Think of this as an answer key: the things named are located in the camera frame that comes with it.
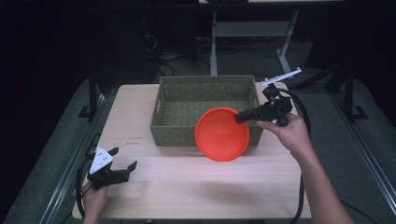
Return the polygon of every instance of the wrist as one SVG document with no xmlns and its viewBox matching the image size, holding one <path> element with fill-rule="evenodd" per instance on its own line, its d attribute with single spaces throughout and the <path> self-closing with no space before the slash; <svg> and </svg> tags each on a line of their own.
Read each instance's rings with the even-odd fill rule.
<svg viewBox="0 0 396 224">
<path fill-rule="evenodd" d="M 85 213 L 83 224 L 97 224 L 100 222 L 101 215 L 96 212 Z"/>
</svg>

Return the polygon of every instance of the dark background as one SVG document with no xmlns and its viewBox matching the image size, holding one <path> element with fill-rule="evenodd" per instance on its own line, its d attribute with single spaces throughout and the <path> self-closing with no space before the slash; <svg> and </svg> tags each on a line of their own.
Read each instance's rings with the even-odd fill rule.
<svg viewBox="0 0 396 224">
<path fill-rule="evenodd" d="M 158 36 L 160 45 L 173 46 L 189 57 L 195 51 L 195 37 L 210 36 L 210 11 L 156 11 L 154 23 L 147 24 L 142 20 L 147 12 L 82 11 L 75 10 L 75 3 L 0 1 L 0 220 L 89 74 L 95 74 L 103 92 L 125 83 L 148 83 L 156 76 L 161 52 L 146 52 L 145 34 Z M 350 68 L 396 125 L 394 9 L 387 1 L 345 4 L 332 10 L 305 7 L 293 38 L 315 39 L 307 67 L 326 69 L 341 62 Z M 219 15 L 227 18 L 232 13 Z"/>
</svg>

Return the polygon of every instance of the forearm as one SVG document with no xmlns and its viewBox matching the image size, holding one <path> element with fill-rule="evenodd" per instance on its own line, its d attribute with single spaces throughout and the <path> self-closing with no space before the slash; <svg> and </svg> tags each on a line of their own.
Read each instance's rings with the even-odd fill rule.
<svg viewBox="0 0 396 224">
<path fill-rule="evenodd" d="M 303 172 L 305 192 L 314 223 L 354 223 L 335 194 L 312 148 L 296 157 Z"/>
</svg>

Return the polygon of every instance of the metal stand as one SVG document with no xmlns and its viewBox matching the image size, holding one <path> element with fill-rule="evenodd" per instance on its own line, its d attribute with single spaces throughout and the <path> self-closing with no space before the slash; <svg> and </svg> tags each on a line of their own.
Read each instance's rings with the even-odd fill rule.
<svg viewBox="0 0 396 224">
<path fill-rule="evenodd" d="M 96 105 L 96 83 L 94 79 L 94 74 L 93 72 L 90 73 L 90 76 L 88 77 L 88 83 L 90 86 L 90 106 L 83 106 L 81 108 L 81 111 L 78 114 L 79 118 L 89 118 L 88 122 L 91 122 L 93 117 L 96 114 L 97 111 L 97 105 Z"/>
<path fill-rule="evenodd" d="M 276 50 L 284 73 L 290 72 L 286 51 L 293 34 L 299 10 L 294 10 L 289 21 L 217 21 L 216 11 L 212 21 L 212 52 L 210 53 L 210 75 L 218 75 L 216 38 L 218 36 L 284 36 L 282 49 Z"/>
</svg>

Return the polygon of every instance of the finger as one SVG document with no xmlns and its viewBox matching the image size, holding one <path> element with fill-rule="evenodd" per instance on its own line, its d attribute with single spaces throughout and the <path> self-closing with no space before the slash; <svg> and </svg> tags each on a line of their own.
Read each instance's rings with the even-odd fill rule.
<svg viewBox="0 0 396 224">
<path fill-rule="evenodd" d="M 279 126 L 275 125 L 273 122 L 270 121 L 258 120 L 257 124 L 259 124 L 259 126 L 264 128 L 265 130 L 270 131 L 271 133 L 277 133 L 280 129 Z"/>
<path fill-rule="evenodd" d="M 292 120 L 294 120 L 296 117 L 298 117 L 297 115 L 295 115 L 295 114 L 291 114 L 291 113 L 289 113 L 289 114 L 287 114 L 286 115 L 286 118 L 288 119 L 288 123 L 290 123 Z"/>
</svg>

